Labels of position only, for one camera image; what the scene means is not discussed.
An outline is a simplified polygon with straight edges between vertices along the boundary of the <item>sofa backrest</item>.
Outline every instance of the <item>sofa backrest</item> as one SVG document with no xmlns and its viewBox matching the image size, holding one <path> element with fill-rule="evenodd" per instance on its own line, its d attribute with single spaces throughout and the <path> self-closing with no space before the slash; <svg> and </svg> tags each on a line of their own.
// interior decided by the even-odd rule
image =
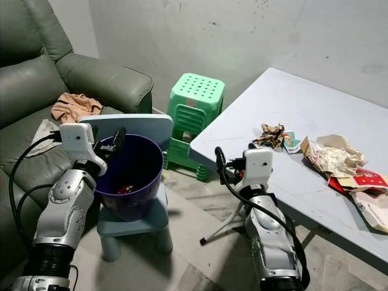
<svg viewBox="0 0 388 291">
<path fill-rule="evenodd" d="M 55 62 L 73 51 L 48 0 L 1 0 L 0 128 L 67 91 Z"/>
</svg>

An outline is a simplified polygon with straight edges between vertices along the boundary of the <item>gray cloth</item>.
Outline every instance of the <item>gray cloth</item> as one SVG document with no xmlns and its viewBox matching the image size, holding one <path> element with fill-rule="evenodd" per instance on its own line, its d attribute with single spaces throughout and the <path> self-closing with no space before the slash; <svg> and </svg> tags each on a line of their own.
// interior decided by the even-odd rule
<svg viewBox="0 0 388 291">
<path fill-rule="evenodd" d="M 54 123 L 49 121 L 48 119 L 43 119 L 41 124 L 38 127 L 38 130 L 35 133 L 34 138 L 32 139 L 31 144 L 38 141 L 41 138 L 44 138 L 45 136 L 48 136 L 51 134 L 52 131 L 59 130 L 59 127 L 56 126 Z M 54 142 L 52 139 L 48 139 L 40 144 L 38 144 L 36 147 L 34 147 L 31 152 L 26 157 L 36 156 L 41 153 L 44 153 L 54 147 L 56 147 L 60 142 Z"/>
</svg>

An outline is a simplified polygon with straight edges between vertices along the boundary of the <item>light blue stool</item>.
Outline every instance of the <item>light blue stool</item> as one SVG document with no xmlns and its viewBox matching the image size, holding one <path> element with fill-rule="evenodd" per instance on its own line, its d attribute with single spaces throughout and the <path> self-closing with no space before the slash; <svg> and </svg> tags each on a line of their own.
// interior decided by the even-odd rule
<svg viewBox="0 0 388 291">
<path fill-rule="evenodd" d="M 160 183 L 155 202 L 143 219 L 125 222 L 115 217 L 104 207 L 99 213 L 97 232 L 101 239 L 102 256 L 108 262 L 113 262 L 120 256 L 121 251 L 116 238 L 124 235 L 155 232 L 157 249 L 163 253 L 171 252 L 173 245 L 163 181 Z"/>
<path fill-rule="evenodd" d="M 96 140 L 113 136 L 118 128 L 124 126 L 127 133 L 146 136 L 156 142 L 162 150 L 167 150 L 169 146 L 173 127 L 170 116 L 157 114 L 93 115 L 83 117 L 80 122 L 97 126 Z M 126 222 L 118 219 L 103 207 L 99 213 L 97 232 L 101 239 L 103 257 L 109 262 L 120 256 L 121 252 L 116 238 L 124 235 L 156 232 L 158 250 L 165 253 L 171 252 L 172 240 L 163 181 L 160 183 L 155 202 L 147 216 L 137 221 Z"/>
</svg>

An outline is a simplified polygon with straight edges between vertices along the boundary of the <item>black cable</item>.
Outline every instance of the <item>black cable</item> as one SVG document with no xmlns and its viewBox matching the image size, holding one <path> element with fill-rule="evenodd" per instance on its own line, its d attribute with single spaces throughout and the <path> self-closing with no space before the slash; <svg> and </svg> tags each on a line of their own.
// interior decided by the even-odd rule
<svg viewBox="0 0 388 291">
<path fill-rule="evenodd" d="M 11 210 L 12 210 L 12 215 L 13 215 L 13 219 L 15 220 L 15 223 L 16 223 L 16 229 L 18 230 L 19 234 L 20 234 L 20 237 L 24 243 L 25 246 L 28 246 L 28 241 L 29 241 L 29 238 L 28 236 L 23 232 L 22 230 L 22 227 L 21 227 L 21 224 L 19 222 L 16 221 L 16 203 L 15 203 L 15 196 L 13 194 L 13 180 L 15 178 L 15 173 L 16 173 L 16 170 L 18 169 L 20 163 L 22 162 L 22 160 L 25 158 L 25 156 L 27 156 L 27 154 L 34 148 L 36 147 L 38 144 L 48 140 L 48 139 L 54 139 L 55 141 L 60 141 L 61 140 L 61 135 L 59 134 L 59 131 L 57 132 L 54 132 L 52 133 L 51 135 L 48 135 L 48 136 L 45 136 L 44 138 L 41 138 L 40 140 L 34 142 L 32 145 L 30 145 L 27 150 L 25 150 L 21 156 L 19 157 L 19 159 L 16 161 L 15 165 L 13 166 L 12 168 L 12 171 L 11 171 L 11 174 L 10 174 L 10 177 L 9 177 L 9 184 L 8 184 L 8 191 L 9 191 L 9 195 L 10 195 L 10 204 L 11 204 Z"/>
<path fill-rule="evenodd" d="M 70 265 L 70 267 L 74 268 L 75 272 L 76 272 L 75 282 L 74 282 L 74 286 L 73 286 L 73 291 L 75 291 L 75 286 L 77 285 L 77 281 L 78 281 L 78 267 L 76 265 Z"/>
<path fill-rule="evenodd" d="M 300 260 L 300 263 L 302 265 L 302 285 L 303 285 L 303 288 L 306 289 L 307 286 L 310 284 L 310 273 L 309 273 L 309 270 L 307 269 L 307 260 L 306 260 L 306 254 L 304 253 L 304 249 L 303 249 L 303 246 L 301 244 L 301 242 L 299 241 L 298 237 L 296 236 L 296 234 L 292 231 L 292 229 L 290 227 L 288 227 L 281 219 L 279 219 L 275 214 L 273 214 L 272 212 L 270 212 L 269 210 L 257 205 L 256 203 L 253 203 L 251 201 L 249 201 L 248 199 L 245 199 L 243 198 L 227 181 L 227 168 L 228 166 L 225 165 L 225 156 L 222 152 L 221 149 L 217 150 L 216 149 L 216 154 L 217 155 L 220 155 L 220 158 L 222 159 L 222 163 L 224 164 L 222 169 L 221 169 L 221 178 L 222 180 L 224 181 L 226 187 L 228 188 L 228 190 L 233 194 L 234 197 L 236 197 L 237 199 L 239 199 L 240 201 L 246 203 L 247 205 L 255 208 L 255 209 L 258 209 L 259 211 L 262 211 L 264 212 L 266 215 L 268 215 L 269 217 L 271 217 L 273 220 L 275 220 L 277 223 L 279 223 L 281 226 L 284 227 L 284 229 L 291 235 L 292 239 L 293 239 L 293 243 L 294 243 L 294 246 L 295 246 L 295 252 L 296 252 L 296 255 L 298 256 L 299 260 Z"/>
<path fill-rule="evenodd" d="M 48 188 L 48 187 L 51 187 L 53 184 L 44 184 L 44 185 L 39 185 L 39 186 L 35 186 L 35 187 L 32 187 L 31 189 L 28 189 L 22 196 L 22 198 L 20 199 L 19 201 L 19 204 L 18 204 L 18 208 L 16 209 L 16 218 L 15 218 L 15 223 L 16 225 L 20 225 L 20 229 L 21 229 L 21 232 L 25 234 L 25 231 L 23 229 L 23 225 L 22 225 L 22 222 L 21 222 L 21 219 L 20 219 L 20 216 L 21 216 L 21 212 L 22 212 L 22 207 L 23 207 L 23 203 L 24 201 L 27 199 L 28 196 L 30 196 L 30 194 L 32 192 L 34 192 L 35 190 L 38 190 L 38 189 L 42 189 L 42 188 Z M 25 245 L 26 249 L 29 250 L 30 247 L 31 247 L 31 243 L 32 241 L 30 240 L 30 238 L 27 236 L 27 234 L 25 234 L 27 240 L 28 240 L 28 244 Z"/>
</svg>

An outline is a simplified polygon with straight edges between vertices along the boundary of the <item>white wall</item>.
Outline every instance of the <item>white wall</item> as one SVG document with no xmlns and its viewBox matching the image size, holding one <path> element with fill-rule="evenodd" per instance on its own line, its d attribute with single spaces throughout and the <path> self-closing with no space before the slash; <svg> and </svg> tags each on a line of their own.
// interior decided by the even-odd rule
<svg viewBox="0 0 388 291">
<path fill-rule="evenodd" d="M 88 0 L 48 0 L 53 7 L 74 51 L 98 57 Z"/>
<path fill-rule="evenodd" d="M 100 57 L 154 77 L 161 110 L 182 73 L 224 81 L 228 105 L 268 67 L 388 107 L 386 0 L 89 4 Z"/>
</svg>

